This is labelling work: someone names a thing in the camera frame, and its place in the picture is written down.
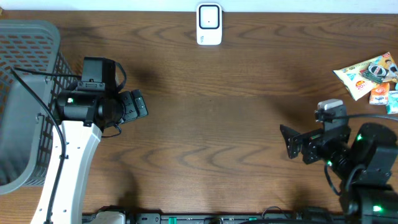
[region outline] basket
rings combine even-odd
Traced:
[[[59,51],[58,29],[46,21],[0,21],[0,195],[22,185],[43,185],[52,149],[52,122],[14,80],[11,67],[72,74]],[[54,111],[73,78],[18,75]]]

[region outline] green light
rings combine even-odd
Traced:
[[[373,206],[373,211],[374,211],[374,212],[382,212],[383,209],[382,209],[380,206],[375,205],[375,206]]]
[[[361,134],[359,134],[359,135],[356,137],[356,140],[357,140],[357,141],[360,141],[361,139],[363,139],[363,137],[362,137]]]

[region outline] brown tabletop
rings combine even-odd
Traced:
[[[164,213],[255,213],[271,205],[341,211],[323,162],[290,160],[279,125],[319,128],[313,112],[330,98],[344,100],[351,114],[386,114],[368,95],[354,101],[332,70],[387,51],[398,57],[397,16],[223,16],[221,45],[204,47],[192,12],[3,12],[2,19],[54,23],[75,72],[84,56],[107,57],[127,71],[126,88],[144,94],[149,116],[100,142],[84,212],[111,204]],[[366,121],[352,119],[353,134]],[[398,131],[397,123],[375,121]],[[395,187],[397,175],[389,182]],[[0,196],[1,223],[30,222],[41,191]]]

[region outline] white backdrop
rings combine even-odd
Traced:
[[[0,0],[3,9],[195,11],[195,0]],[[217,0],[225,12],[398,13],[398,0]]]

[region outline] snack bag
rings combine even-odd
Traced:
[[[398,91],[390,91],[386,109],[387,114],[398,113]]]
[[[344,83],[354,100],[358,100],[377,86],[374,81],[397,82],[398,67],[391,54],[387,52],[356,65],[334,70],[334,73]]]
[[[371,91],[369,104],[386,105],[388,103],[388,94],[390,92],[390,83],[383,83]]]

